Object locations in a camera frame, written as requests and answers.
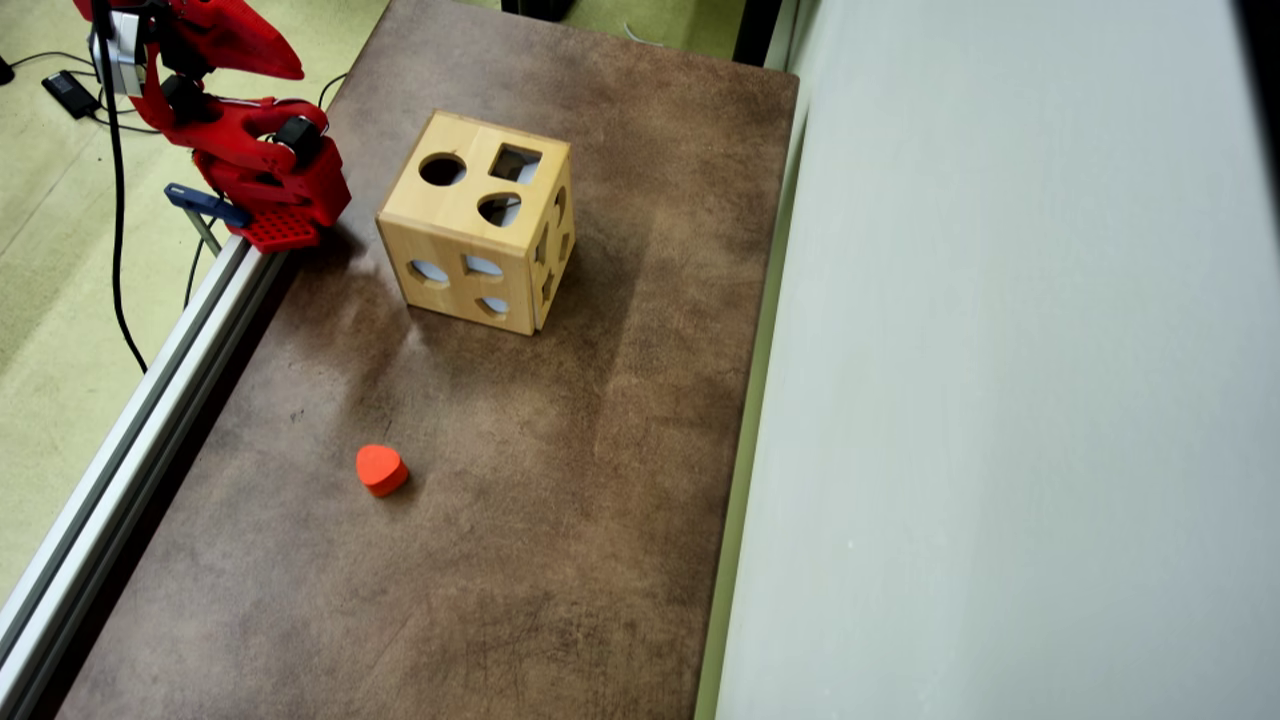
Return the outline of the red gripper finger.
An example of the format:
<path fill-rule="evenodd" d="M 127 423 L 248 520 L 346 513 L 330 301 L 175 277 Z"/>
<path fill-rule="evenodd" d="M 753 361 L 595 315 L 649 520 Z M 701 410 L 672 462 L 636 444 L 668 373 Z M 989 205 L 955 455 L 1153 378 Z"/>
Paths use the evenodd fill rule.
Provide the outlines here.
<path fill-rule="evenodd" d="M 212 65 L 280 79 L 303 79 L 297 54 L 280 31 L 247 3 L 214 3 Z"/>

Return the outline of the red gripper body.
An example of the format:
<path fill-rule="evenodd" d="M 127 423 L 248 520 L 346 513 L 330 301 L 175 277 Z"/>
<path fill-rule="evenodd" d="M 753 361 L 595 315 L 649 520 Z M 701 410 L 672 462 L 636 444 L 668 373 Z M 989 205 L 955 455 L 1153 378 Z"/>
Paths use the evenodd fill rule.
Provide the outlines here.
<path fill-rule="evenodd" d="M 193 6 L 200 1 L 157 1 L 150 19 L 150 40 L 157 46 L 161 64 L 182 76 L 206 76 L 230 69 L 233 56 L 220 45 L 220 29 L 210 15 Z"/>

